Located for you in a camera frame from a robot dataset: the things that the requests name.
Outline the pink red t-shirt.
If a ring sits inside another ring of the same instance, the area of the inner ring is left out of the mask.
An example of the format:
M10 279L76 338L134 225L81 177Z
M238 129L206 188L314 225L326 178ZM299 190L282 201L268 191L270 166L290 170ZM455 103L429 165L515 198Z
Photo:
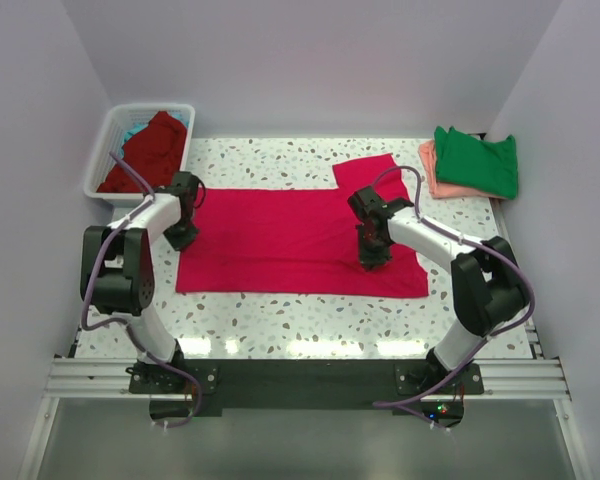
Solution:
M175 289L187 293L293 293L424 298L416 253L391 249L387 265L358 260L357 219L347 200L379 182L385 200L408 190L389 154L339 163L334 189L211 189L194 222L200 232L179 258Z

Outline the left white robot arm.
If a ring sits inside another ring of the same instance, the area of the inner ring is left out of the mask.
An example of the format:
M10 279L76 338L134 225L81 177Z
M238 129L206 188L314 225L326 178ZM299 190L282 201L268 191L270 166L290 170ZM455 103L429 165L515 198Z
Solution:
M117 324L138 354L131 376L165 392L183 391L194 399L202 387L187 372L181 347L168 333L153 304L156 288L151 246L163 237L181 252L198 229L193 223L203 182L190 172L174 174L172 182L153 189L136 173L131 177L146 189L141 203L106 226L91 226L83 234L80 329L92 332Z

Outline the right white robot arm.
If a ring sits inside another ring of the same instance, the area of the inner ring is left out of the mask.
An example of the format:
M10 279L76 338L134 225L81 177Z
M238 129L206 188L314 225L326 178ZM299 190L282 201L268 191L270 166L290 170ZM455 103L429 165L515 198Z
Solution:
M423 215L414 202L383 200L371 186L353 193L348 205L358 220L358 258L365 270L389 264L391 249L404 246L451 277L456 319L427 353L425 366L416 377L417 400L435 392L449 392L490 339L525 323L532 315L534 292L504 238L465 236Z

